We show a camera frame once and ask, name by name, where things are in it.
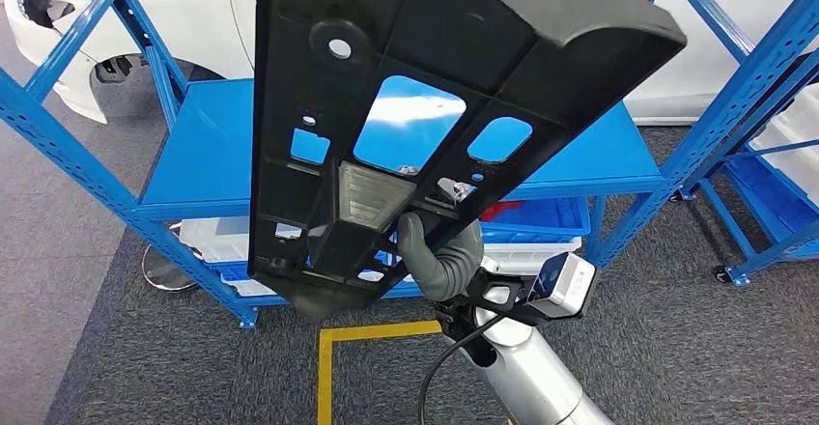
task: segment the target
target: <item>white car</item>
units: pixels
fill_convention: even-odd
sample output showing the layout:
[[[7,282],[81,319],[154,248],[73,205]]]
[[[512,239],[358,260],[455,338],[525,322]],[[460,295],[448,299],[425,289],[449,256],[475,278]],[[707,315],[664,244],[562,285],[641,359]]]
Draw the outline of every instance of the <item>white car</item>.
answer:
[[[90,0],[5,0],[17,47],[40,64]],[[774,23],[791,0],[717,0],[753,41]],[[140,0],[171,54],[226,78],[253,76],[255,0]],[[657,0],[689,38],[676,59],[626,98],[639,124],[690,123],[736,70],[725,51],[686,0]],[[809,49],[815,48],[819,39]],[[82,45],[54,90],[68,107],[105,123],[91,92],[91,79],[122,82],[137,60],[136,45],[108,12]]]
[[[90,0],[5,0],[20,52],[39,65]],[[171,54],[225,78],[253,76],[256,0],[140,0]],[[77,113],[105,123],[91,79],[122,82],[139,49],[109,11],[54,91]]]

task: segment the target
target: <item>mounting hole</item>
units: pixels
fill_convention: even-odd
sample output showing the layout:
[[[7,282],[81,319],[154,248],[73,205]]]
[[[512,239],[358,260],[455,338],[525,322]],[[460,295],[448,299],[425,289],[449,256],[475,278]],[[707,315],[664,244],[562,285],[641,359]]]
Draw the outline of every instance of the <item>mounting hole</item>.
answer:
[[[331,40],[327,43],[327,48],[330,49],[330,54],[339,60],[346,60],[353,54],[350,44],[341,39]]]

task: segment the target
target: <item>blue shelf upright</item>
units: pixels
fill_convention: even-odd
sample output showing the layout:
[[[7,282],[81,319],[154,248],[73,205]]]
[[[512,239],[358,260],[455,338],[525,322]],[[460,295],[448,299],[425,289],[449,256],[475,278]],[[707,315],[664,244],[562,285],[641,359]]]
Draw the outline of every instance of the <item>blue shelf upright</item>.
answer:
[[[733,138],[732,134],[740,131],[737,127],[753,125],[771,110],[774,99],[760,102],[763,95],[819,32],[819,0],[794,0],[756,46],[714,0],[688,1],[740,66],[661,166],[664,185],[637,195],[610,234],[591,244],[587,256],[597,266],[608,265],[675,192],[682,191],[684,198],[690,195],[692,187],[705,179],[704,173],[715,168],[717,161],[714,159],[719,160],[727,153],[724,147],[730,143],[720,144],[721,141],[729,136]],[[752,108],[757,109],[749,115]],[[710,191],[708,185],[705,191],[706,194]],[[605,196],[598,200],[605,201]],[[595,207],[593,215],[602,216],[602,208]],[[794,241],[760,253],[752,266],[756,268],[775,260],[775,256],[809,241],[816,232],[819,232],[819,224],[811,224],[795,234]],[[742,275],[747,275],[748,270],[749,267],[733,270],[735,283],[743,283]]]
[[[218,276],[196,259],[167,227],[141,211],[139,199],[41,105],[108,8],[116,12],[151,63],[165,118],[169,127],[173,125],[176,109],[187,91],[187,81],[137,0],[92,0],[25,86],[21,87],[0,70],[0,117],[143,239],[184,269],[197,284],[233,312],[241,326],[253,327],[255,307],[239,301],[230,287],[222,284]]]
[[[738,86],[748,102],[748,109],[742,106],[746,110],[738,116],[737,122],[740,124],[680,184],[684,199],[692,199],[697,191],[709,201],[745,255],[746,260],[741,264],[718,267],[715,275],[720,280],[743,286],[748,284],[751,275],[771,264],[819,258],[819,206],[762,157],[816,146],[819,140],[764,150],[754,150],[748,145],[749,140],[763,130],[771,118],[789,104],[805,85],[819,76],[819,50],[806,54],[798,66],[791,66],[817,33],[819,0],[794,0],[757,47],[760,48],[763,43],[768,46],[774,43],[765,59],[760,60],[758,71],[746,73],[742,85]],[[713,188],[712,180],[720,175],[725,176],[736,189],[768,236],[770,247],[757,252],[751,245]]]

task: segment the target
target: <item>carpet floor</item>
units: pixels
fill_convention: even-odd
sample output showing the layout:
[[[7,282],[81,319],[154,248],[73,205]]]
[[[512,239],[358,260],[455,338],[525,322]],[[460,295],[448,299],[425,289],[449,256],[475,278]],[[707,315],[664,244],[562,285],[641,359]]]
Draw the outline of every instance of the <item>carpet floor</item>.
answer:
[[[685,133],[646,128],[658,159]],[[755,243],[764,237],[717,184]],[[610,201],[608,222],[628,198]],[[420,298],[385,300],[316,323],[264,308],[256,330],[203,292],[168,295],[138,274],[143,243],[126,231],[46,423],[315,424],[322,327],[433,318]],[[751,284],[718,283],[738,259],[704,200],[665,205],[605,269],[581,320],[542,327],[589,396],[620,424],[819,423],[819,272],[771,267]],[[440,335],[337,342],[332,422],[412,424]],[[433,381],[431,423],[505,423],[458,356]]]

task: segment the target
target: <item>storage rack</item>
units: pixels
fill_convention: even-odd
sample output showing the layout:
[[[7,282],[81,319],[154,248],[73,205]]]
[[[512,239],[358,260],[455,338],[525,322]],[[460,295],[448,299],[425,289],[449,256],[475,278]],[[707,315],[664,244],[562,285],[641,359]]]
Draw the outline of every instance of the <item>storage rack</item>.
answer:
[[[791,67],[780,77],[788,68],[784,65],[783,58],[799,55],[819,32],[818,14],[819,0],[794,0],[782,15],[774,26],[774,29],[781,29],[783,24],[790,23],[787,32],[780,37],[784,41],[782,54],[773,55],[773,61],[767,62],[769,69],[775,65],[774,70],[778,73],[772,74],[772,71],[767,70],[752,73],[749,75],[752,77],[750,85],[743,87],[746,92],[765,94],[765,98],[752,107],[742,123],[692,172],[680,188],[680,196],[686,200],[691,200],[695,191],[705,196],[745,255],[746,260],[741,264],[724,265],[715,269],[718,279],[733,282],[737,286],[747,285],[752,274],[773,263],[819,257],[819,207],[762,157],[819,145],[819,140],[806,140],[761,150],[754,150],[748,145],[750,139],[761,132],[805,85],[819,75],[819,50],[814,50],[798,66]],[[759,81],[775,82],[777,85],[770,89],[754,87],[753,83]],[[712,185],[712,180],[719,175],[724,175],[739,193],[770,239],[770,247],[757,252],[751,245]]]
[[[616,256],[717,142],[738,124],[739,110],[733,111],[729,105],[740,104],[745,95],[741,83],[764,68],[766,57],[782,53],[786,40],[804,39],[806,34],[799,33],[799,27],[806,17],[816,14],[815,4],[795,1],[796,6],[751,53],[750,42],[740,40],[738,28],[713,0],[697,1],[704,5],[698,11],[709,25],[722,31],[720,38],[735,43],[733,47],[740,55],[749,56],[669,161],[657,166],[620,103],[540,171],[545,174],[542,182],[522,186],[508,198],[594,195],[589,253],[598,265],[608,264]],[[109,8],[126,26],[150,65],[169,130],[146,191],[139,198],[42,107],[49,89]],[[788,65],[790,61],[792,57],[782,62]],[[282,299],[238,296],[221,282],[218,271],[197,259],[163,221],[248,214],[252,87],[250,79],[187,82],[137,0],[91,0],[24,86],[0,70],[0,119],[183,269],[236,315],[241,327],[251,328],[258,307],[280,304]],[[637,200],[603,240],[599,232],[606,198],[626,193],[638,194]],[[402,282],[388,295],[417,295],[417,289]]]
[[[719,164],[719,160],[729,152],[725,147],[730,146],[731,143],[719,145],[720,141],[725,137],[734,140],[738,137],[735,135],[737,133],[748,133],[736,128],[739,125],[742,125],[743,128],[755,126],[762,115],[772,109],[775,101],[779,101],[780,98],[760,102],[759,109],[748,114],[793,63],[799,52],[819,32],[819,27],[817,27],[819,0],[794,0],[757,46],[753,45],[753,42],[714,0],[688,1],[740,66],[663,163],[660,171],[665,184],[651,192],[637,195],[629,210],[614,225],[604,240],[597,237],[599,228],[594,227],[595,225],[599,227],[598,218],[603,216],[606,197],[597,197],[592,214],[593,236],[590,238],[592,244],[590,251],[587,251],[586,254],[597,266],[608,265],[677,190],[682,189],[684,194],[687,194],[686,192],[691,191],[692,182],[696,183],[700,179],[706,179],[705,173],[712,172],[713,168]],[[810,66],[807,61],[812,63],[814,58],[813,56],[808,58],[805,66]],[[776,93],[785,92],[784,87],[786,86],[778,89]],[[684,184],[686,179],[693,179],[693,181]],[[705,185],[704,191],[708,192],[709,185],[706,183],[700,184]],[[731,221],[728,223],[731,224],[732,230],[738,229],[735,223]],[[794,234],[790,241],[781,241],[771,249],[753,257],[740,268],[731,269],[732,275],[736,277],[735,283],[743,283],[743,273],[748,274],[752,269],[758,269],[759,266],[775,261],[783,253],[787,254],[795,246],[815,237],[817,233],[819,233],[819,223],[811,224]]]

